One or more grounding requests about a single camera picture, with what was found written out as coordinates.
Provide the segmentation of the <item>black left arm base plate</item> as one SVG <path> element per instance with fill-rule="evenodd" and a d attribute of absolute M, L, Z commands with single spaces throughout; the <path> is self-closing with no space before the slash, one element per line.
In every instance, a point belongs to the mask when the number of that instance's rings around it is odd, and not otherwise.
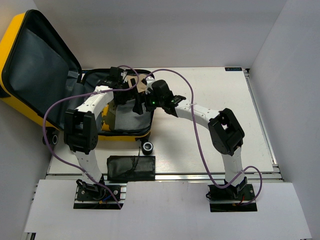
<path fill-rule="evenodd" d="M 78 179 L 74 198 L 74 209 L 82 210 L 119 210 L 119 206 L 111 193 L 104 187 L 96 184 L 87 184 Z M 126 185 L 124 183 L 105 184 L 115 196 L 122 207 L 126 198 Z"/>

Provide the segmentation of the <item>grey cloth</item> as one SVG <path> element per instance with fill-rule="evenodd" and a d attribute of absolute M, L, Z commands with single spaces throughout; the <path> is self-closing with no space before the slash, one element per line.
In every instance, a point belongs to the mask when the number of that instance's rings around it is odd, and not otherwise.
<path fill-rule="evenodd" d="M 136 100 L 128 100 L 125 104 L 118 105 L 115 112 L 115 131 L 129 131 L 135 132 L 144 130 L 151 126 L 151 112 L 147 112 L 143 106 L 143 113 L 139 115 L 133 112 Z"/>

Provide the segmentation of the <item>yellow hard-shell suitcase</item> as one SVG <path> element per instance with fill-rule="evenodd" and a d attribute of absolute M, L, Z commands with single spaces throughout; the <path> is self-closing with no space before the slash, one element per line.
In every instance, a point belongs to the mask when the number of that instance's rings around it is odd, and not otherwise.
<path fill-rule="evenodd" d="M 129 76 L 147 74 L 143 69 L 127 71 Z M 0 97 L 44 126 L 42 141 L 56 145 L 64 130 L 65 113 L 84 103 L 110 68 L 84 71 L 47 18 L 38 10 L 16 15 L 0 43 Z M 141 141 L 145 155 L 153 151 L 150 127 L 138 131 L 103 131 L 102 111 L 96 119 L 98 140 Z"/>

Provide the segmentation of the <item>black box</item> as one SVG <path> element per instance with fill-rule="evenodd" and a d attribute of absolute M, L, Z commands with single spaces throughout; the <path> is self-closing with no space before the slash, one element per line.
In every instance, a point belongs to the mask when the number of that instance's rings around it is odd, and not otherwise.
<path fill-rule="evenodd" d="M 116 183 L 154 181 L 156 157 L 111 155 L 107 158 L 107 180 Z"/>

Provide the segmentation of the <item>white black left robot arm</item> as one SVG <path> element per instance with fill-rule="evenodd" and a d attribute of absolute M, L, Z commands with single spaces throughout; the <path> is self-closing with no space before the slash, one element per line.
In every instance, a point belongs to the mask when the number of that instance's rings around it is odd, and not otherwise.
<path fill-rule="evenodd" d="M 112 90 L 135 89 L 140 79 L 125 81 L 125 71 L 112 67 L 109 75 L 101 79 L 94 92 L 75 109 L 68 109 L 64 117 L 64 143 L 83 169 L 82 180 L 77 183 L 95 200 L 102 199 L 107 190 L 102 183 L 95 148 L 98 143 L 97 118 L 106 105 L 114 99 Z"/>

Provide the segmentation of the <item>camouflage yellow green garment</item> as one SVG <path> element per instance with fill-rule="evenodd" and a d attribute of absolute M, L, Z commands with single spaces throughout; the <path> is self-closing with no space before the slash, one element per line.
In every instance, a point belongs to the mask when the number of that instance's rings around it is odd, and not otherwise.
<path fill-rule="evenodd" d="M 101 112 L 101 126 L 105 132 L 112 132 L 115 130 L 117 106 L 113 102 L 108 103 Z"/>

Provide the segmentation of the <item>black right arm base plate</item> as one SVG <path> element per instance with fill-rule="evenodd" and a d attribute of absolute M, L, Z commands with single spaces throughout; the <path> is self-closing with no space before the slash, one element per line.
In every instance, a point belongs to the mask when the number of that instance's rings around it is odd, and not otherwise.
<path fill-rule="evenodd" d="M 205 195 L 209 200 L 211 213 L 231 213 L 231 212 L 257 212 L 256 201 L 253 200 L 255 192 L 252 184 L 247 184 L 238 195 L 228 192 L 228 189 L 220 189 L 216 186 L 208 185 L 208 193 Z"/>

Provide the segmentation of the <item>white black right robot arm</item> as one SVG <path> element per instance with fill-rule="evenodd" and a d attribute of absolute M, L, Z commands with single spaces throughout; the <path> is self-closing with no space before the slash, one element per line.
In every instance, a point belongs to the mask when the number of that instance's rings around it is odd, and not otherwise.
<path fill-rule="evenodd" d="M 233 200 L 242 196 L 247 185 L 241 159 L 245 133 L 232 110 L 217 111 L 192 104 L 184 96 L 173 95 L 164 80 L 148 77 L 142 82 L 146 88 L 140 104 L 144 104 L 146 111 L 162 108 L 169 115 L 195 121 L 209 130 L 212 144 L 222 156 L 226 195 Z"/>

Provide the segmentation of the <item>beige garment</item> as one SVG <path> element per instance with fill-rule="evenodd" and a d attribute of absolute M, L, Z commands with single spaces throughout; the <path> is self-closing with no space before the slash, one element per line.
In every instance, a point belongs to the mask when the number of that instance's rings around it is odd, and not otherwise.
<path fill-rule="evenodd" d="M 137 84 L 137 91 L 138 93 L 143 93 L 147 89 L 147 84 L 143 79 L 147 76 L 147 74 L 139 74 L 139 81 Z M 124 82 L 128 83 L 129 87 L 132 87 L 137 82 L 138 77 L 136 75 L 127 75 L 124 78 Z"/>

